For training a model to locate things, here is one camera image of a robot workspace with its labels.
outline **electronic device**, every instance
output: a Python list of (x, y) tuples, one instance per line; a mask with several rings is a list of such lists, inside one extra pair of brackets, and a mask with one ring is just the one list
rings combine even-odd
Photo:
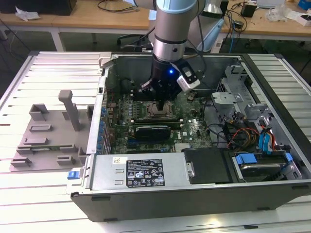
[(200, 84), (198, 78), (202, 75), (200, 71), (192, 69), (187, 60), (183, 59), (190, 25), (197, 17), (201, 18), (200, 15), (212, 20), (213, 23), (209, 25), (212, 25), (217, 33), (210, 35), (210, 38), (215, 41), (222, 23), (215, 24), (214, 19), (219, 20), (223, 16), (222, 1), (126, 1), (138, 7), (157, 11), (151, 75), (141, 86), (141, 90), (152, 97), (157, 102), (159, 110), (162, 110), (167, 100), (174, 100), (181, 91), (190, 91)]
[(241, 15), (244, 17), (251, 18), (254, 15), (255, 10), (257, 9), (256, 4), (250, 4), (250, 3), (244, 3), (242, 10), (241, 10)]
[(23, 11), (69, 16), (77, 0), (2, 0), (1, 13), (15, 13), (15, 6)]
[(300, 6), (304, 10), (308, 10), (309, 8), (311, 8), (311, 2), (308, 0), (300, 0), (298, 6)]
[(271, 210), (309, 193), (311, 144), (255, 65), (261, 58), (205, 55), (217, 64), (205, 84), (159, 110), (139, 91), (153, 55), (111, 54), (85, 166), (69, 173), (72, 201), (110, 222)]
[(259, 8), (275, 8), (284, 4), (285, 0), (257, 0), (256, 4)]

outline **warning label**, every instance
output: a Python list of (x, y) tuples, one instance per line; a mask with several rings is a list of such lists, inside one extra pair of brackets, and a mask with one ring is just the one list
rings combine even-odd
[(162, 159), (127, 160), (126, 174), (129, 188), (165, 186)]

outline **wooden desk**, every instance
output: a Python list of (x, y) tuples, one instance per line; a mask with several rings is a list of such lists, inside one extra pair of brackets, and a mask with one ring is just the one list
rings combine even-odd
[[(97, 0), (77, 0), (70, 16), (55, 16), (40, 14), (41, 19), (28, 22), (15, 14), (0, 14), (0, 18), (12, 30), (50, 32), (57, 51), (65, 51), (59, 34), (68, 33), (115, 33), (115, 34), (145, 34), (149, 27), (149, 10), (140, 9), (137, 12), (116, 14), (101, 10)], [(122, 9), (131, 6), (122, 1), (108, 2), (108, 9)], [(0, 32), (7, 30), (0, 24)]]
[[(241, 2), (241, 0), (230, 0), (228, 9), (231, 9), (232, 5)], [(305, 13), (306, 11), (298, 6), (299, 0), (294, 2), (287, 2), (287, 7), (294, 11)], [(234, 11), (241, 13), (241, 7), (237, 7)], [(246, 18), (247, 28), (241, 33), (240, 38), (248, 39), (266, 39), (266, 40), (311, 40), (311, 27), (304, 27), (294, 20), (287, 19), (287, 22), (269, 22), (266, 19), (265, 9), (258, 9), (255, 11), (252, 18)], [(234, 20), (244, 22), (244, 20), (235, 13), (232, 13)], [(219, 52), (219, 45), (222, 44), (223, 39), (226, 37), (229, 31), (229, 20), (225, 17), (225, 24), (212, 48), (213, 53)]]
[[(95, 0), (79, 0), (69, 17), (56, 16), (52, 25), (54, 27), (148, 30), (149, 10), (140, 9), (138, 12), (116, 14), (99, 9), (97, 3), (98, 1)], [(122, 9), (129, 6), (131, 5), (126, 2), (107, 3), (108, 9)]]

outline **aluminum extrusion table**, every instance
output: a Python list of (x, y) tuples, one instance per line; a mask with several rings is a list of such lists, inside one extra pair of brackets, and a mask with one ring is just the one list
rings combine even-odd
[[(71, 89), (78, 109), (93, 104), (101, 76), (99, 52), (41, 52), (30, 55), (0, 101), (0, 232), (308, 232), (311, 196), (276, 210), (94, 223), (66, 194), (67, 172), (11, 173), (33, 103), (61, 110), (61, 89)], [(107, 58), (110, 53), (102, 53)], [(311, 140), (309, 86), (281, 58), (251, 55), (285, 107)], [(254, 84), (254, 91), (260, 90)], [(258, 229), (246, 230), (245, 225)]]

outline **blue release tab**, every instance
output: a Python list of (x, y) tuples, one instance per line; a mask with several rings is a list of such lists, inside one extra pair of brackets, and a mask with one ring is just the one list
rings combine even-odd
[(68, 176), (67, 176), (67, 179), (68, 180), (77, 180), (79, 179), (79, 171), (70, 171), (68, 172)]
[(238, 164), (256, 164), (257, 159), (254, 154), (239, 154), (236, 156)]
[(285, 156), (286, 156), (286, 158), (287, 158), (287, 161), (288, 161), (288, 162), (290, 162), (290, 161), (292, 161), (292, 160), (293, 160), (293, 158), (292, 158), (291, 154), (286, 153), (286, 154), (285, 154)]

